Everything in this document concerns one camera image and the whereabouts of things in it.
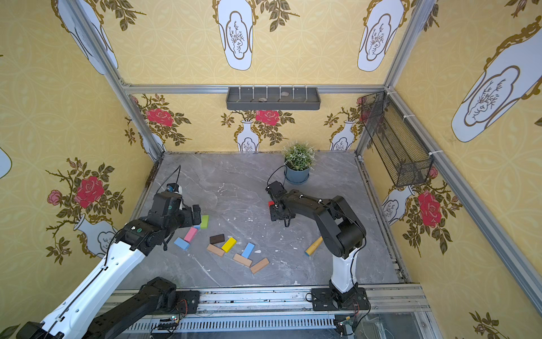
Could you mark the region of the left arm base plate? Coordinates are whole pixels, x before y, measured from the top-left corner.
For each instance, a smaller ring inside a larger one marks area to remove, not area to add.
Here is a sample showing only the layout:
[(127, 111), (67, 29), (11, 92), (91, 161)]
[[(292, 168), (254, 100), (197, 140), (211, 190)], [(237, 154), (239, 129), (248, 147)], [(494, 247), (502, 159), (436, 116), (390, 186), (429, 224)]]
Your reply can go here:
[(180, 290), (176, 291), (171, 310), (175, 314), (186, 316), (195, 314), (200, 302), (200, 292), (198, 290)]

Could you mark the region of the dark brown block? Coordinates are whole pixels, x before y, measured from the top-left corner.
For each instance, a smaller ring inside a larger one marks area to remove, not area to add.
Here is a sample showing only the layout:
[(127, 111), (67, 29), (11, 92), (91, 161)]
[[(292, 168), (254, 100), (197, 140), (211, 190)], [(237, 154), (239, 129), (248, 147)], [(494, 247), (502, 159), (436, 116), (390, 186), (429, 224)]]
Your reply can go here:
[(210, 244), (220, 244), (225, 242), (225, 236), (224, 234), (216, 234), (209, 238)]

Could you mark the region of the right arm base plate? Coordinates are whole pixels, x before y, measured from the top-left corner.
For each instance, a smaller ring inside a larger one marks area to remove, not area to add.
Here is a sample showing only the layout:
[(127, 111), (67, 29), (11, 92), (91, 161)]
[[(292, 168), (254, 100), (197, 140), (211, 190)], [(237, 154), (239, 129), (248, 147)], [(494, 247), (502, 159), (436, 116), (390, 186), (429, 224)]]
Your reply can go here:
[(371, 309), (364, 288), (352, 288), (341, 293), (335, 288), (313, 288), (309, 292), (313, 311), (368, 311)]

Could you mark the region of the yellow block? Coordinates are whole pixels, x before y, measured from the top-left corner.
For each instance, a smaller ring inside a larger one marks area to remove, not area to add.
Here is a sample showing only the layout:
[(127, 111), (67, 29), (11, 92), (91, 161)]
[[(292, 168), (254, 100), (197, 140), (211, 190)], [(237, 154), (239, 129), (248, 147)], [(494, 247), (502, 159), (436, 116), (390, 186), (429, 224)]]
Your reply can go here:
[(228, 253), (232, 250), (234, 245), (237, 243), (237, 240), (234, 237), (230, 237), (222, 246), (222, 250), (225, 253)]

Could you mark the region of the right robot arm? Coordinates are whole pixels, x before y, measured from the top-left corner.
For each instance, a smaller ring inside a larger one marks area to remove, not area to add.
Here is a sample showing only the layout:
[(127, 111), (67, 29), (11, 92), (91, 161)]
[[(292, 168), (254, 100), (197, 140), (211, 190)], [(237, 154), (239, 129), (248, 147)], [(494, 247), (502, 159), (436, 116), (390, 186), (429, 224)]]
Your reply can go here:
[(324, 245), (334, 256), (331, 293), (341, 303), (353, 298), (359, 286), (355, 277), (357, 254), (366, 243), (367, 232), (346, 199), (319, 199), (298, 190), (287, 191), (278, 181), (268, 184), (266, 192), (272, 201), (271, 220), (281, 220), (285, 227), (296, 216), (316, 222)]

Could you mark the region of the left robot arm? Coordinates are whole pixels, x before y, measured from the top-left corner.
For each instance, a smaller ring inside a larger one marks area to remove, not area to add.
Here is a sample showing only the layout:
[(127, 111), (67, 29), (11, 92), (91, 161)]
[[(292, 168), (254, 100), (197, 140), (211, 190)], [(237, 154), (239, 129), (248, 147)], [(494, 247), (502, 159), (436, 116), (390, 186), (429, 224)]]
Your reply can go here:
[(179, 292), (156, 277), (125, 302), (100, 314), (120, 283), (156, 247), (166, 248), (179, 228), (199, 225), (198, 205), (185, 206), (182, 195), (164, 191), (153, 198), (147, 216), (125, 224), (112, 238), (104, 258), (86, 279), (40, 322), (29, 321), (17, 338), (115, 338), (144, 316), (155, 312), (177, 316), (196, 313), (200, 293)]

